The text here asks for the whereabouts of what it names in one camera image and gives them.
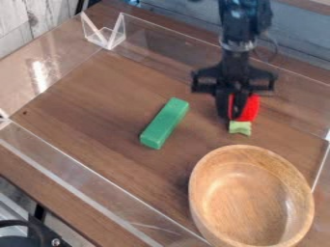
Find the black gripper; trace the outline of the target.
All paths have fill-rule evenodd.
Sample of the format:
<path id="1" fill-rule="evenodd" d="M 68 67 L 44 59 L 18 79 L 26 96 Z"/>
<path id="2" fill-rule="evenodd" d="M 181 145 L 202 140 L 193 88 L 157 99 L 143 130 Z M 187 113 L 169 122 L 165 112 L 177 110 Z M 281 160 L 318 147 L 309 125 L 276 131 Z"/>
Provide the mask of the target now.
<path id="1" fill-rule="evenodd" d="M 273 92 L 278 76 L 251 65 L 226 67 L 223 63 L 214 67 L 195 70 L 191 73 L 191 91 L 201 94 L 215 95 L 217 112 L 221 118 L 230 119 L 230 95 L 234 90 L 233 119 L 239 122 L 249 121 L 246 111 L 250 92 Z"/>

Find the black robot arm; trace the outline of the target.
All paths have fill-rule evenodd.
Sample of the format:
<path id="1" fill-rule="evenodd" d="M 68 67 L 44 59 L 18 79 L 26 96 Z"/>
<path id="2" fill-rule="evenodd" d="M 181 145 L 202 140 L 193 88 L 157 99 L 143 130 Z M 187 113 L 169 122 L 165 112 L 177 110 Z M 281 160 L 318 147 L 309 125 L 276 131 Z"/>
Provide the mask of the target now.
<path id="1" fill-rule="evenodd" d="M 193 72 L 191 91 L 211 94 L 218 116 L 227 121 L 251 122 L 258 110 L 258 92 L 276 90 L 277 75 L 250 65 L 258 37 L 273 25 L 270 0 L 218 0 L 222 23 L 222 60 Z"/>

